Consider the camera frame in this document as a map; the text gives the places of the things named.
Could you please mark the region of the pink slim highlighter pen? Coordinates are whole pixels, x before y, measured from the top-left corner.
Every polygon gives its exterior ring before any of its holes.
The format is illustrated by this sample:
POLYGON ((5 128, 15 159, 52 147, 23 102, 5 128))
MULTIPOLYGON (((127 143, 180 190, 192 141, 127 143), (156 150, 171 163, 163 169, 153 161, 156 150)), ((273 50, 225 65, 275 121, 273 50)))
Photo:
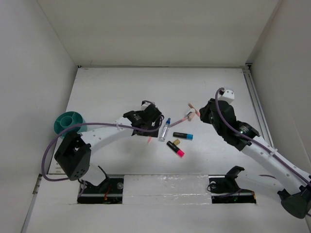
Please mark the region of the pink slim highlighter pen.
POLYGON ((191 103, 188 103, 188 107, 190 109, 186 112, 185 116, 182 119, 172 123, 170 125, 170 128, 172 128, 172 127, 174 127, 174 126, 176 126, 176 125, 178 125, 184 121, 192 121, 194 116, 197 114, 197 110, 194 108, 194 106, 191 103))

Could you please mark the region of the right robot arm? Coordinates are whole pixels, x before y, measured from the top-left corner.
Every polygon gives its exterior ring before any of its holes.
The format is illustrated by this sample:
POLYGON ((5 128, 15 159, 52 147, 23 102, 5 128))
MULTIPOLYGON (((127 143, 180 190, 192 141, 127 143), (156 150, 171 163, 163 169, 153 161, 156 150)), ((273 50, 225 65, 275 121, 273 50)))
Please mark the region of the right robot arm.
POLYGON ((211 124, 229 145, 251 157, 270 172, 281 184, 276 195, 282 207, 296 218, 303 219, 311 209, 311 175, 268 145, 259 132, 236 119, 234 108, 224 100, 210 99, 199 110, 200 120, 211 124))

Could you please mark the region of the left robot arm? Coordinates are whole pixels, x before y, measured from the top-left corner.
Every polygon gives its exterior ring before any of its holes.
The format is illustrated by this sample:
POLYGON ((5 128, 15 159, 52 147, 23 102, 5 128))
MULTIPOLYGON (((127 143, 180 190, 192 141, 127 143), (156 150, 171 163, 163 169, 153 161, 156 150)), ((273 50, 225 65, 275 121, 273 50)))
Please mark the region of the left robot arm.
POLYGON ((54 158, 71 181, 81 181, 95 192, 104 193, 110 178, 99 166, 91 164, 91 157, 103 147, 134 135, 158 133, 164 116, 154 104, 145 109, 124 113, 114 123, 101 123, 100 128, 78 133, 65 133, 54 158))

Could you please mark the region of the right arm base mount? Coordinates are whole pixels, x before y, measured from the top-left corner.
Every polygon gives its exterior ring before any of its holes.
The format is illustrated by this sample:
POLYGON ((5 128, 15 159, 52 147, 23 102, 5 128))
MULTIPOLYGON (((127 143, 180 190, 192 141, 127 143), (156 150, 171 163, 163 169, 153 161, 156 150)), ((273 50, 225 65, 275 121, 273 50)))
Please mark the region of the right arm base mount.
POLYGON ((212 204, 257 203, 255 192, 240 188, 236 182, 242 171, 243 167, 234 166, 225 175, 208 176, 207 191, 211 193, 212 204))

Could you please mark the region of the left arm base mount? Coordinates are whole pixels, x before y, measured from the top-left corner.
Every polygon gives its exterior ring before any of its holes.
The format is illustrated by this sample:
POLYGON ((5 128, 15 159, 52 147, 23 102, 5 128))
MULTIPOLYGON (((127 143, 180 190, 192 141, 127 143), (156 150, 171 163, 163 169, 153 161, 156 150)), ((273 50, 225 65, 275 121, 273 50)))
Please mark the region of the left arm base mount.
POLYGON ((88 181, 78 180, 80 190, 77 197, 79 204, 122 204, 124 175, 109 176, 100 166, 97 168, 104 175, 103 182, 94 186, 88 181))

